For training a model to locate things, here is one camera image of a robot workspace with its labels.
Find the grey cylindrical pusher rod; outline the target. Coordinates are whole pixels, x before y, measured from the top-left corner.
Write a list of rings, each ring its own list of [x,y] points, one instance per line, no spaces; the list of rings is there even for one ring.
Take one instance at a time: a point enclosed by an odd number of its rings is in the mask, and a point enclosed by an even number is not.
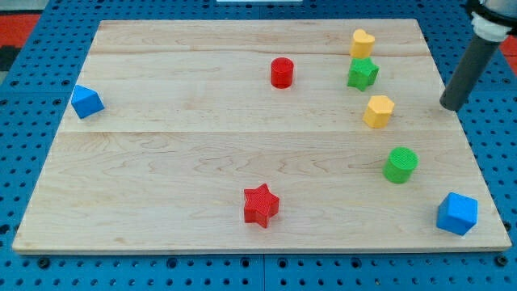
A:
[[[443,108],[457,112],[463,107],[499,45],[500,42],[473,36],[440,96]]]

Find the white and black rod mount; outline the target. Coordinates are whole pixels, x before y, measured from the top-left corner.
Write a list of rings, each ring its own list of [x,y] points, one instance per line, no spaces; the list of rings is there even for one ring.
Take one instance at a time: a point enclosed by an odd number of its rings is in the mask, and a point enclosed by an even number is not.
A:
[[[482,39],[503,42],[516,35],[516,0],[468,0],[465,9]]]

